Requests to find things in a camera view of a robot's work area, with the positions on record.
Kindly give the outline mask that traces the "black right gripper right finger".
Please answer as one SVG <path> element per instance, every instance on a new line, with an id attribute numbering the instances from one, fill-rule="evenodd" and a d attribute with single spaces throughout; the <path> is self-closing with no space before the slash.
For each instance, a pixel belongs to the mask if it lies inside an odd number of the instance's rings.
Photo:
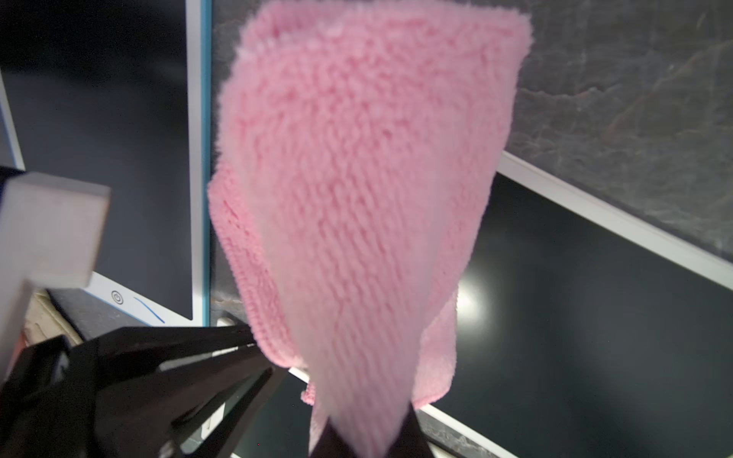
<path id="1" fill-rule="evenodd" d="M 403 421 L 398 436 L 389 448 L 387 458 L 433 458 L 412 405 L 408 406 L 407 415 Z"/>

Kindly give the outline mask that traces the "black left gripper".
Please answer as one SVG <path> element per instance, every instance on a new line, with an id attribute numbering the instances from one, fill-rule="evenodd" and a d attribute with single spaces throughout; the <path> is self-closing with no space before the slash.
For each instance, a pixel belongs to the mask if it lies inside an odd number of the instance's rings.
<path id="1" fill-rule="evenodd" d="M 1 454 L 228 457 L 286 375 L 248 326 L 53 338 L 23 350 L 1 389 Z"/>

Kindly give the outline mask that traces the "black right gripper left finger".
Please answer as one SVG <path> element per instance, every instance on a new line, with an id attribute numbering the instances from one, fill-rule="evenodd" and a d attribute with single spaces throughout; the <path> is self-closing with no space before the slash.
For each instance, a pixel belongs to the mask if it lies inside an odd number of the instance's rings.
<path id="1" fill-rule="evenodd" d="M 357 455 L 328 420 L 317 444 L 309 452 L 309 458 L 357 458 Z"/>

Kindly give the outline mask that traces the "white drawing tablet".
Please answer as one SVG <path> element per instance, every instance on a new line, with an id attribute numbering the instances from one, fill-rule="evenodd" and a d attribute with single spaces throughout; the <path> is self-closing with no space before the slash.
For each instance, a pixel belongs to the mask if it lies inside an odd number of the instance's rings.
<path id="1" fill-rule="evenodd" d="M 497 176 L 437 408 L 518 457 L 728 457 L 732 293 Z"/>

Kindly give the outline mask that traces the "pink microfiber cloth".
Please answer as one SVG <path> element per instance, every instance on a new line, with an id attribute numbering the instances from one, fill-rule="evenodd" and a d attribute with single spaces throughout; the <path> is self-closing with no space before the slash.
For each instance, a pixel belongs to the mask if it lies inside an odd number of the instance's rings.
<path id="1" fill-rule="evenodd" d="M 312 443 L 384 457 L 450 390 L 532 44 L 525 13 L 454 1 L 269 1 L 242 29 L 210 216 L 260 349 L 308 372 Z"/>

